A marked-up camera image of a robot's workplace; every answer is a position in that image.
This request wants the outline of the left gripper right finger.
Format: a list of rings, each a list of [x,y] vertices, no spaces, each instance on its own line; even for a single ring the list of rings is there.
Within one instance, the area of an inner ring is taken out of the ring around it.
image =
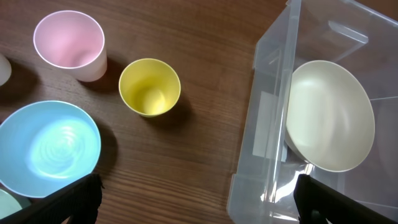
[[[365,207],[307,174],[298,176],[294,200],[300,224],[396,224],[394,220]]]

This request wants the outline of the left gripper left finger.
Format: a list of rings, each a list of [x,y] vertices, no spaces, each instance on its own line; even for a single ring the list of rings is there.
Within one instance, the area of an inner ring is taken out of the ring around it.
[[[102,203],[102,189],[100,175],[88,174],[37,203],[1,219],[1,223],[41,224],[67,221],[94,224]]]

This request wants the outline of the light blue small bowl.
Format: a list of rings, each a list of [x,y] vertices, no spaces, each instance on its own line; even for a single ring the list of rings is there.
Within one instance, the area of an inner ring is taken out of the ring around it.
[[[44,198],[92,173],[101,153],[94,119],[64,101],[38,101],[1,123],[1,184]]]

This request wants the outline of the mint green small bowl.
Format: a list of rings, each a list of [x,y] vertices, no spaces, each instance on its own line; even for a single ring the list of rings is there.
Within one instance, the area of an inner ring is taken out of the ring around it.
[[[15,194],[10,190],[1,187],[0,198],[0,219],[6,218],[13,213],[18,212],[31,205],[28,198]]]

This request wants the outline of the cream white bowl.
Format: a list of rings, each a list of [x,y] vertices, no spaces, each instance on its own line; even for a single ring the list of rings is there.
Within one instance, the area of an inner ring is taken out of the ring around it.
[[[293,72],[285,141],[299,158],[329,172],[346,172],[365,160],[374,135],[370,99],[351,72],[326,60]]]

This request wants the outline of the yellow cup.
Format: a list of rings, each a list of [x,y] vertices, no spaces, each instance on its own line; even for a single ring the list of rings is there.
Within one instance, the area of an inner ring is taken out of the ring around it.
[[[146,118],[170,111],[182,91],[177,72],[167,63],[154,58],[142,58],[130,63],[119,77],[118,88],[125,105]]]

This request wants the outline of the pale green cup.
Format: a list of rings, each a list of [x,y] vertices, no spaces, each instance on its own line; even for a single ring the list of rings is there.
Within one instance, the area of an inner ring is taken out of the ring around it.
[[[0,54],[0,85],[5,84],[11,76],[12,68],[8,59]]]

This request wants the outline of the pink cup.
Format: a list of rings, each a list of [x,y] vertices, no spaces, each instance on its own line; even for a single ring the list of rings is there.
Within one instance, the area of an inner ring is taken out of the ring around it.
[[[94,82],[106,72],[103,29],[83,12],[65,10],[45,16],[34,30],[33,43],[44,61],[79,81]]]

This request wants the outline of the clear plastic storage container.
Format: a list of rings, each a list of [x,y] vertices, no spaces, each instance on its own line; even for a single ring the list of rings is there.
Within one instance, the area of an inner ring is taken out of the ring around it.
[[[252,69],[230,219],[298,223],[307,174],[397,220],[397,22],[357,1],[289,1]]]

